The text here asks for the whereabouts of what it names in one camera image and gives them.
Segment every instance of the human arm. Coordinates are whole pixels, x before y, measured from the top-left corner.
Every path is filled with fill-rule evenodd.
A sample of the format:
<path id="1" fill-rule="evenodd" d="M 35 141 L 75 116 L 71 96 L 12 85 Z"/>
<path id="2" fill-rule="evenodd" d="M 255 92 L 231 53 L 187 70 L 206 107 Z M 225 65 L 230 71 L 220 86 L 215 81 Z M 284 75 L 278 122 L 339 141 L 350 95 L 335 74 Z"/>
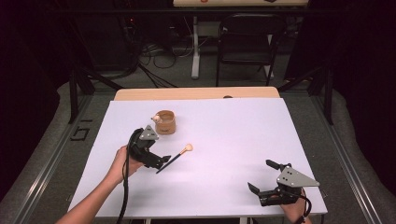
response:
<path id="1" fill-rule="evenodd" d="M 122 171 L 127 155 L 126 152 L 126 147 L 122 147 L 117 151 L 116 157 L 104 179 L 87 197 L 59 219 L 57 223 L 92 223 L 108 195 L 123 180 Z M 129 159 L 129 175 L 136 172 L 142 165 L 142 162 Z"/>

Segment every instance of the wooden mug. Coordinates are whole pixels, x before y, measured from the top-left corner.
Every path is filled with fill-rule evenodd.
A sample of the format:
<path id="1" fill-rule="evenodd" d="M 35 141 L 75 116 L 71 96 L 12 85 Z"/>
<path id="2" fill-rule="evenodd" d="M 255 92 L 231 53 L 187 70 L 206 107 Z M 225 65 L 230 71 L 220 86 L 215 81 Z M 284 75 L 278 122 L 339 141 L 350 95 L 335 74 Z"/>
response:
<path id="1" fill-rule="evenodd" d="M 170 110 L 162 110 L 151 119 L 155 122 L 157 134 L 172 134 L 176 131 L 175 113 Z"/>

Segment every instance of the metal bracket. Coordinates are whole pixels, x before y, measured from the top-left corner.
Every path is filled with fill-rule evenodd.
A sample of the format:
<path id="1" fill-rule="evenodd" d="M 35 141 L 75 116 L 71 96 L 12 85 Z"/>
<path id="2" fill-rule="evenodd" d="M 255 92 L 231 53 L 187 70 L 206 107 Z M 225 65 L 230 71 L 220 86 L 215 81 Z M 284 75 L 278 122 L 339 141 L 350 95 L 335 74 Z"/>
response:
<path id="1" fill-rule="evenodd" d="M 277 183 L 291 188 L 318 187 L 319 182 L 307 175 L 303 175 L 290 166 L 286 166 L 276 180 Z"/>
<path id="2" fill-rule="evenodd" d="M 146 129 L 140 134 L 140 140 L 158 140 L 158 135 L 154 132 L 151 126 L 147 126 Z"/>

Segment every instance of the black chair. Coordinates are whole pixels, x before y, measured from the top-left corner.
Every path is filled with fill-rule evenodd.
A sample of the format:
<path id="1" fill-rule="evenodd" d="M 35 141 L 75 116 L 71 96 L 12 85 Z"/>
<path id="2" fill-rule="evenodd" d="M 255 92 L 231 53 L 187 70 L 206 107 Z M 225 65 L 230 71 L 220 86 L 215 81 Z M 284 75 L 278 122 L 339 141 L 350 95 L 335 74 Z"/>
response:
<path id="1" fill-rule="evenodd" d="M 279 38 L 285 30 L 285 21 L 277 15 L 234 14 L 225 18 L 219 26 L 216 86 L 221 63 L 258 65 L 259 71 L 269 65 L 268 74 L 262 69 L 268 86 Z"/>

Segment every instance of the white table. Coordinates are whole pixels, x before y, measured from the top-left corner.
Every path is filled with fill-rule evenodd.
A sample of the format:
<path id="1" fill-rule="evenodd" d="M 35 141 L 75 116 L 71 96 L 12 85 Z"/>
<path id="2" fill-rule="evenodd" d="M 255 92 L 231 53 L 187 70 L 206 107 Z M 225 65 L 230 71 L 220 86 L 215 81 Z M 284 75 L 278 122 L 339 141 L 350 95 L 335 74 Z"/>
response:
<path id="1" fill-rule="evenodd" d="M 306 7 L 309 0 L 276 0 L 274 3 L 264 0 L 174 0 L 174 7 Z M 200 52 L 198 46 L 198 20 L 193 17 L 194 54 L 192 58 L 191 78 L 199 78 Z"/>
<path id="2" fill-rule="evenodd" d="M 149 99 L 150 92 L 156 100 Z M 224 95 L 234 98 L 219 99 Z M 70 208 L 105 176 L 117 149 L 128 142 L 132 132 L 154 126 L 150 117 L 163 109 L 175 112 L 177 131 L 160 135 L 150 150 L 159 156 L 176 156 L 191 143 L 194 151 L 157 175 L 156 169 L 146 167 L 133 174 L 125 217 L 283 216 L 279 206 L 261 207 L 248 189 L 248 182 L 261 190 L 277 186 L 280 172 L 265 165 L 265 160 L 290 162 L 314 177 L 289 111 L 275 88 L 121 90 L 106 112 Z M 327 213 L 318 188 L 305 190 L 313 204 L 311 214 Z M 122 197 L 123 188 L 118 185 L 97 216 L 117 217 Z"/>

